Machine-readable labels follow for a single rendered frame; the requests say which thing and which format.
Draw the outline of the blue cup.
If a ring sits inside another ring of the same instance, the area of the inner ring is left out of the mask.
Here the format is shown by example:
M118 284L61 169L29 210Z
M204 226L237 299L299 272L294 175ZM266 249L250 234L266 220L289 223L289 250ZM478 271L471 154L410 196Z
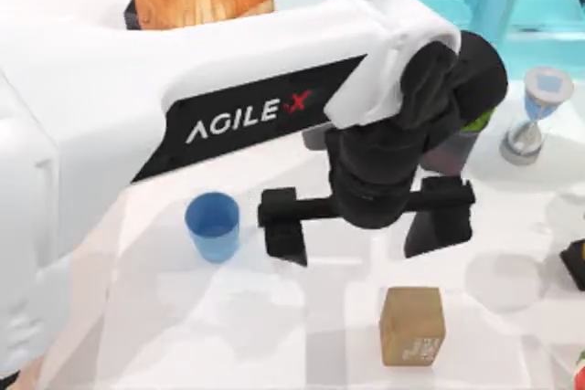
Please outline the blue cup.
M185 224L200 256L208 262L226 262L239 249L239 205L225 193L195 197L186 208Z

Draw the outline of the dark grey plant pot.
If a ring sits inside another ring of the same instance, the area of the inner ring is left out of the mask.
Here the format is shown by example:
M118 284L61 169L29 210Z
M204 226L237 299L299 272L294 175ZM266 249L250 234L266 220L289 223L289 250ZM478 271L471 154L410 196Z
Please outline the dark grey plant pot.
M490 122L495 109L463 127L445 142L424 155L420 167L424 171L443 175L459 175L481 132Z

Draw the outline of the grey rounded box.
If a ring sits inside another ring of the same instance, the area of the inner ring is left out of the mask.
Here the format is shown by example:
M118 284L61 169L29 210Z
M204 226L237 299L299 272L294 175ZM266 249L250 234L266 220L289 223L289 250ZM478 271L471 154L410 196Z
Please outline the grey rounded box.
M326 149L325 135L331 129L330 123L311 127L302 132L303 145L309 151L323 151Z

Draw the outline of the wooden cube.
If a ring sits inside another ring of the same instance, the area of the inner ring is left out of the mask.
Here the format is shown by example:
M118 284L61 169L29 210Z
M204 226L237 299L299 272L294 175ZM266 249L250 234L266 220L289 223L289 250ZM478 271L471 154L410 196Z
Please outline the wooden cube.
M385 366L431 366L446 336L440 290L435 287L387 289L378 320Z

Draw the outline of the grey and blue hourglass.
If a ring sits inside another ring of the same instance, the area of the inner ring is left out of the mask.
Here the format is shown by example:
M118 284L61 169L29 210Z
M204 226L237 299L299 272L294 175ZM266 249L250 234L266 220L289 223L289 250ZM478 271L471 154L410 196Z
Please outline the grey and blue hourglass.
M536 66L524 76L522 107L510 123L500 143L500 153L509 163L527 166L534 163L550 131L547 121L570 100L575 84L561 69Z

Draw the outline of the black and yellow object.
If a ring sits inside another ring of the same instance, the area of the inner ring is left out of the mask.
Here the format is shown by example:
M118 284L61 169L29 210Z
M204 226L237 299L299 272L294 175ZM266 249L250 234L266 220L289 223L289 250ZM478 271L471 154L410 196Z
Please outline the black and yellow object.
M585 238L571 242L559 256L577 289L585 292Z

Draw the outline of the red and green object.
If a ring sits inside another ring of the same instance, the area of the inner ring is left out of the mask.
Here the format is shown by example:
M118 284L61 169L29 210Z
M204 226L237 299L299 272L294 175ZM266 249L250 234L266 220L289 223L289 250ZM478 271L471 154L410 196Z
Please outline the red and green object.
M580 353L575 363L568 390L585 390L585 350Z

